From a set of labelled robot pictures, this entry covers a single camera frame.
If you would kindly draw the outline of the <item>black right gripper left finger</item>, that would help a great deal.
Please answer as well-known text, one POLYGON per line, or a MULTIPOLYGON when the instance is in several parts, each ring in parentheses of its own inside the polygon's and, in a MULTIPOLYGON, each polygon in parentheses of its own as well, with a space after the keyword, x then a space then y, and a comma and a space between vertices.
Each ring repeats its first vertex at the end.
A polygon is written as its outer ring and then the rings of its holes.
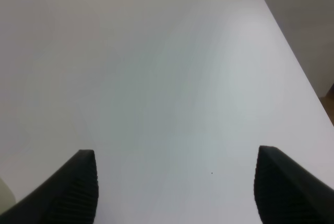
POLYGON ((94 223, 99 198, 93 150, 77 151, 51 177, 1 214, 1 223, 94 223))

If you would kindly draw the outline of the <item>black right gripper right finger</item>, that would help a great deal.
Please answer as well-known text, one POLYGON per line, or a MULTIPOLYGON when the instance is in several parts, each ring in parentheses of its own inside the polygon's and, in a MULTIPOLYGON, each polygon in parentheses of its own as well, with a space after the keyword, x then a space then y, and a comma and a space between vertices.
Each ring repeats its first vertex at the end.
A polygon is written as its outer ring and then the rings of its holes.
POLYGON ((333 189, 276 147, 259 146, 254 198, 262 223, 333 223, 333 189))

